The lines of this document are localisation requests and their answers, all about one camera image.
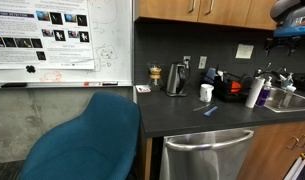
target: black countertop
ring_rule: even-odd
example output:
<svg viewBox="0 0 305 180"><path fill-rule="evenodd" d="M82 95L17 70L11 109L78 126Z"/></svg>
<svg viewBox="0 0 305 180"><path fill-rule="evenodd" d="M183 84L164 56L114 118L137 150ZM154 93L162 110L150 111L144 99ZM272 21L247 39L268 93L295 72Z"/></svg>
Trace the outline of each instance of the black countertop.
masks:
<svg viewBox="0 0 305 180"><path fill-rule="evenodd" d="M275 113L266 107L244 106L244 102L223 102L212 97L213 105L199 110L204 102L199 100L199 87L187 86L186 97L169 97L164 91L138 93L137 100L142 113L142 125L146 137L161 137L212 130L262 126L286 122L304 121L305 111ZM218 107L211 116L204 112Z"/></svg>

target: electric kettle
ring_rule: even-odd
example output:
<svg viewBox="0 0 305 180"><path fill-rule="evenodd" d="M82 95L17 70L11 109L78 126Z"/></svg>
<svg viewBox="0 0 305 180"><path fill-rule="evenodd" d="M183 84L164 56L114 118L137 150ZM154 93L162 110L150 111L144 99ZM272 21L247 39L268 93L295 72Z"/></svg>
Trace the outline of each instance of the electric kettle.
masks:
<svg viewBox="0 0 305 180"><path fill-rule="evenodd" d="M184 92L185 83L185 65L183 63L173 63L166 84L166 94L168 96L186 96Z"/></svg>

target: teal chair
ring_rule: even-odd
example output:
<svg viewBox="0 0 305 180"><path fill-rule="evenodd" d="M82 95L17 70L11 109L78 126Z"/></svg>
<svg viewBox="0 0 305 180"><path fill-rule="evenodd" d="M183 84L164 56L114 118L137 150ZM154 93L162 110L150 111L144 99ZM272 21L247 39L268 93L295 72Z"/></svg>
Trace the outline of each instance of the teal chair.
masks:
<svg viewBox="0 0 305 180"><path fill-rule="evenodd" d="M139 123L135 103L96 93L80 116L51 129L34 144L20 179L124 180L134 160Z"/></svg>

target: cup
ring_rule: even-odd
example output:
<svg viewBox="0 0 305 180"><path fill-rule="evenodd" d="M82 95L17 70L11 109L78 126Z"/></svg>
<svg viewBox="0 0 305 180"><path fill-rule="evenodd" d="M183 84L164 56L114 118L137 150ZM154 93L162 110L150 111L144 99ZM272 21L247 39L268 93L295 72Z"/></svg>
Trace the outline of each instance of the cup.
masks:
<svg viewBox="0 0 305 180"><path fill-rule="evenodd" d="M203 102L210 102L213 89L214 87L210 84L202 84L200 88L200 100Z"/></svg>

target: paper towel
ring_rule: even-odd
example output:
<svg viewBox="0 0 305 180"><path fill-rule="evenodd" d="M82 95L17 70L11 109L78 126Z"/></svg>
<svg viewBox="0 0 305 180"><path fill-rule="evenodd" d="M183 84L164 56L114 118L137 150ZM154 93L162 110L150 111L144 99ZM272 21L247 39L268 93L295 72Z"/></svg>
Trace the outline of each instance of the paper towel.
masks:
<svg viewBox="0 0 305 180"><path fill-rule="evenodd" d="M249 96L245 102L245 106L249 108L253 108L256 100L258 99L258 96L260 94L260 91L262 89L263 83L265 79L261 77L256 77L253 81L253 84L251 86L251 90L249 93Z"/></svg>

